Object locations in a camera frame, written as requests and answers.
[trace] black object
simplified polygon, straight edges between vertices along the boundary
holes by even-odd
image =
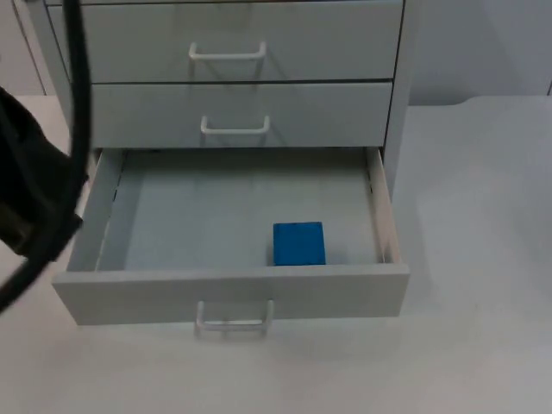
[[[70,171],[69,157],[46,139],[28,110],[0,87],[0,240],[15,253],[28,255],[60,203]],[[66,222],[64,246],[80,223],[77,215]]]
[[[0,313],[12,305],[57,257],[66,244],[67,223],[74,217],[82,184],[86,180],[86,164],[91,143],[91,80],[86,54],[85,30],[78,0],[63,0],[69,66],[72,74],[71,162],[68,180],[59,204],[45,224],[44,231],[30,246],[28,260],[0,287]]]

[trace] cable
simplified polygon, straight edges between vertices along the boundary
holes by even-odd
[[[65,246],[64,229],[77,207],[86,178],[91,143],[91,81],[85,30],[78,0],[63,0],[63,11],[72,74],[72,164],[69,181],[58,209],[31,248],[27,261],[0,287],[0,313],[8,309],[39,278],[52,257],[57,257]]]

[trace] closed drawer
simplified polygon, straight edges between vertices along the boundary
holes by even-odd
[[[94,85],[95,147],[377,147],[392,85]]]
[[[392,78],[402,4],[382,0],[83,9],[94,83],[233,82]],[[49,10],[67,62],[61,7]]]
[[[326,266],[273,267],[321,221]],[[67,273],[79,324],[397,316],[408,283],[377,149],[103,151]]]

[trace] white wall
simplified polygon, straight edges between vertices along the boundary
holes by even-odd
[[[44,94],[10,0],[0,0],[0,85],[16,95]]]
[[[546,95],[552,0],[424,0],[412,104]]]

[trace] open drawer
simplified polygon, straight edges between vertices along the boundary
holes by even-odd
[[[274,267],[273,224],[313,221],[327,265]],[[105,150],[53,286],[79,324],[208,329],[397,316],[408,278],[377,149]]]

